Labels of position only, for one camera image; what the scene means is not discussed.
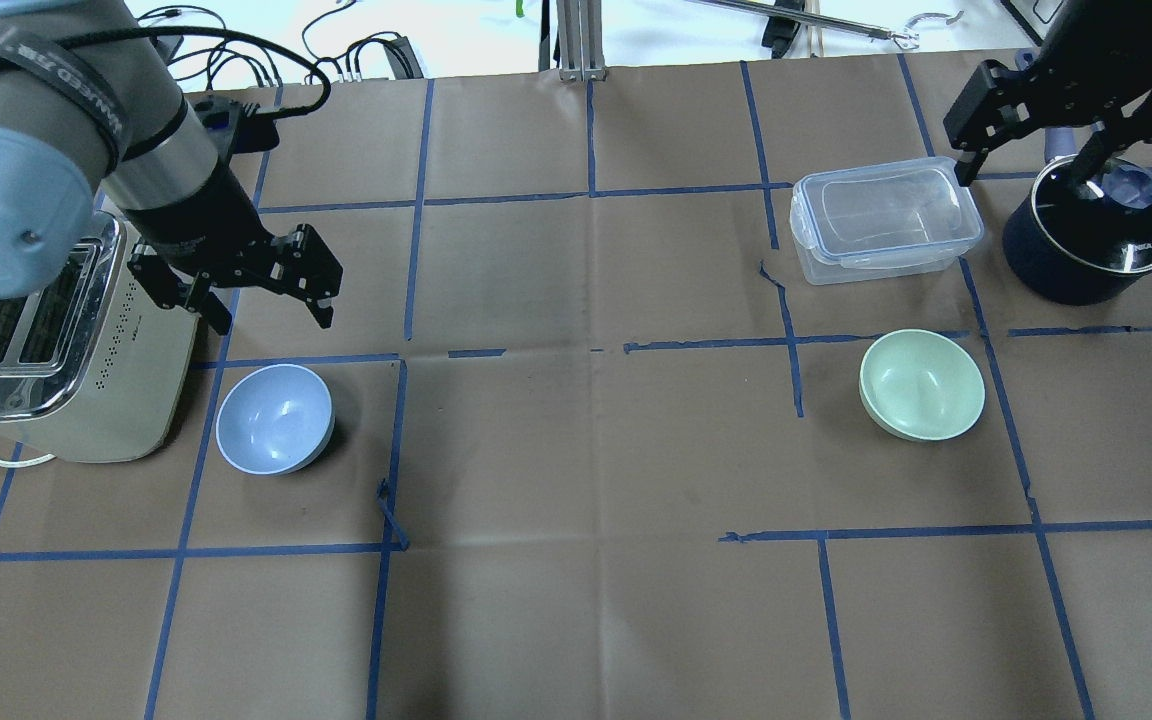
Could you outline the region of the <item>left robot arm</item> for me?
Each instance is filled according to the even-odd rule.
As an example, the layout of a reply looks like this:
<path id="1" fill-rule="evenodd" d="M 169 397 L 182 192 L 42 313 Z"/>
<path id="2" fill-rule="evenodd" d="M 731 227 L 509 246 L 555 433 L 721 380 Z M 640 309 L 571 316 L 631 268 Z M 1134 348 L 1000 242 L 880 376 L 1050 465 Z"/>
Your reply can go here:
<path id="1" fill-rule="evenodd" d="M 59 276 L 105 194 L 141 233 L 127 265 L 157 306 L 183 306 L 219 334 L 219 288 L 260 287 L 333 323 L 343 270 L 320 234 L 278 236 L 230 169 L 236 152 L 276 143 L 278 120 L 328 100 L 238 108 L 210 131 L 120 1 L 0 1 L 0 300 Z"/>

